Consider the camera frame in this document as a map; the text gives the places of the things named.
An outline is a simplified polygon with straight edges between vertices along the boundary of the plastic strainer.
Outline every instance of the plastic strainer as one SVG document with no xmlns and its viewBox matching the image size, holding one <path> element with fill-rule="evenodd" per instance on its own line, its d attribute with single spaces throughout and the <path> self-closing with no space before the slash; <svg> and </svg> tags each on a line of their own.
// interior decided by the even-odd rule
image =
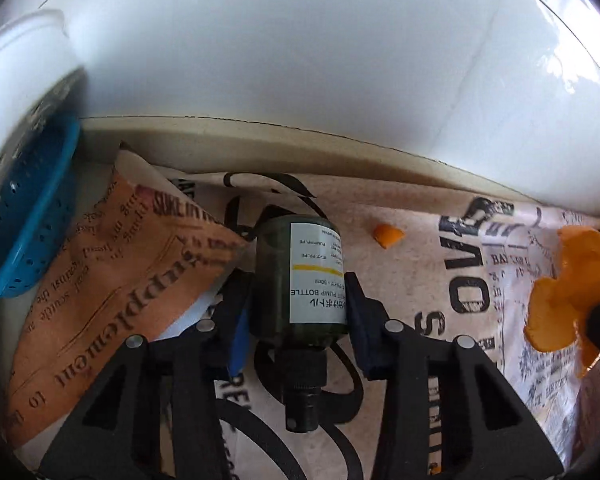
<svg viewBox="0 0 600 480">
<path fill-rule="evenodd" d="M 0 297 L 34 286 L 64 241 L 75 208 L 70 164 L 79 133 L 74 117 L 53 117 L 0 188 Z"/>
</svg>

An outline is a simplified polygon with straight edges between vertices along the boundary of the orange object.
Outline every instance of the orange object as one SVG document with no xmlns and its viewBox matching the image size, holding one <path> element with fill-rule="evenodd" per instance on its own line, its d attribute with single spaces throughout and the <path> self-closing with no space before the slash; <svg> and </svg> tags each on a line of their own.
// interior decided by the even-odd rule
<svg viewBox="0 0 600 480">
<path fill-rule="evenodd" d="M 383 249 L 388 249 L 404 238 L 404 231 L 389 224 L 380 224 L 374 229 L 374 238 Z"/>
<path fill-rule="evenodd" d="M 600 304 L 600 232 L 565 226 L 560 237 L 560 274 L 534 283 L 529 299 L 526 339 L 539 352 L 554 352 L 574 341 L 580 346 L 582 377 L 600 351 L 585 335 L 587 317 Z"/>
</svg>

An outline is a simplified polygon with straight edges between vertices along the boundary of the yellow line on label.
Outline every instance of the yellow line on label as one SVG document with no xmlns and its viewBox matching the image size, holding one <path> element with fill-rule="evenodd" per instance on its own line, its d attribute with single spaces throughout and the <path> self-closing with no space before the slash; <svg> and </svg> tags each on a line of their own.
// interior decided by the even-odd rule
<svg viewBox="0 0 600 480">
<path fill-rule="evenodd" d="M 321 267 L 320 265 L 294 265 L 293 270 L 318 270 L 318 272 L 326 272 L 328 274 L 335 274 L 336 276 L 344 276 L 339 270 L 330 269 L 329 267 Z"/>
</svg>

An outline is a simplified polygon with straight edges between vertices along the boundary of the bottle label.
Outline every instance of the bottle label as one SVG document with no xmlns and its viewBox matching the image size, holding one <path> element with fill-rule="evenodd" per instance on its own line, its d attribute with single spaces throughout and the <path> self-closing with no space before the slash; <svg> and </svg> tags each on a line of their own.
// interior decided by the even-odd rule
<svg viewBox="0 0 600 480">
<path fill-rule="evenodd" d="M 340 235 L 291 224 L 289 323 L 347 323 Z"/>
</svg>

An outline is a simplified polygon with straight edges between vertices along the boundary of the dark green bottle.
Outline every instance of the dark green bottle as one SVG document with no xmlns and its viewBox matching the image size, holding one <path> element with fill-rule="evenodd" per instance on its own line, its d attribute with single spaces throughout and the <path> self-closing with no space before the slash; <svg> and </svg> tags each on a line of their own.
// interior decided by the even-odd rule
<svg viewBox="0 0 600 480">
<path fill-rule="evenodd" d="M 347 333 L 342 247 L 335 225 L 302 215 L 261 225 L 250 330 L 276 347 L 287 430 L 316 430 L 320 391 L 327 383 L 324 349 Z"/>
</svg>

